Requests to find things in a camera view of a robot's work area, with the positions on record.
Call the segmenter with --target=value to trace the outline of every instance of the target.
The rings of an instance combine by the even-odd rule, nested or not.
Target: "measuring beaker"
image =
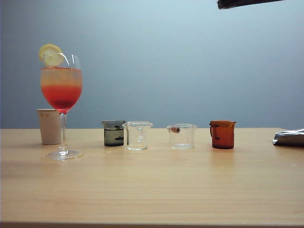
[[[123,124],[127,131],[127,149],[144,150],[148,148],[148,130],[153,126],[146,121],[130,121]]]
[[[229,120],[213,120],[210,122],[212,147],[232,149],[234,147],[234,126],[236,122]]]
[[[175,123],[167,126],[170,135],[170,147],[173,149],[189,149],[194,147],[196,125]]]
[[[102,121],[104,126],[104,145],[105,146],[122,146],[124,143],[124,120],[107,120]]]

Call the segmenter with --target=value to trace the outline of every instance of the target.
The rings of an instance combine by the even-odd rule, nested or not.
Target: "paper cup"
[[[61,143],[60,115],[55,109],[37,109],[43,145]]]

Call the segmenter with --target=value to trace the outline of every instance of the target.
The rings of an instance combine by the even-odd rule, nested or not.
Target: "amber beaker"
[[[234,147],[234,126],[236,122],[229,120],[210,121],[212,147],[218,149],[232,149]]]

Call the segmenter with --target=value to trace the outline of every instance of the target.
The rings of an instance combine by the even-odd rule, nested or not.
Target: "glass stem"
[[[67,144],[66,144],[66,122],[67,122],[67,114],[61,113],[60,114],[60,121],[61,121],[61,145],[60,145],[60,155],[66,155],[68,153],[67,151]]]

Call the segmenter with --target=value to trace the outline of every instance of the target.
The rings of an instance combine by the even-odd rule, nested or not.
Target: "wine glass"
[[[48,103],[60,114],[61,145],[59,150],[45,155],[46,160],[67,160],[82,155],[79,151],[67,148],[66,121],[67,112],[73,107],[81,95],[82,75],[79,58],[74,54],[58,53],[62,63],[58,66],[42,67],[40,87]]]

